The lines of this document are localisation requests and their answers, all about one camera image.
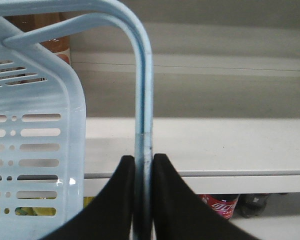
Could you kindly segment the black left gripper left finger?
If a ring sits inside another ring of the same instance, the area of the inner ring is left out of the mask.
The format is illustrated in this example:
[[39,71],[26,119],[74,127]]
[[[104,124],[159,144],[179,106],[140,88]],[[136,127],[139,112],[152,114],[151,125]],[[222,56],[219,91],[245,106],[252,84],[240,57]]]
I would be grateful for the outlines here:
[[128,240],[134,203],[135,159],[124,155],[98,195],[43,240]]

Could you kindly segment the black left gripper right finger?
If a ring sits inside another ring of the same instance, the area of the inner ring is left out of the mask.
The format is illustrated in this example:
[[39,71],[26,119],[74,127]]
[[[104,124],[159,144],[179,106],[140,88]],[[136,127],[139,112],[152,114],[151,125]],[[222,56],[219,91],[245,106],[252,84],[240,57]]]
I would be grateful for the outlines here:
[[152,216],[158,240],[256,239],[206,205],[164,153],[152,162]]

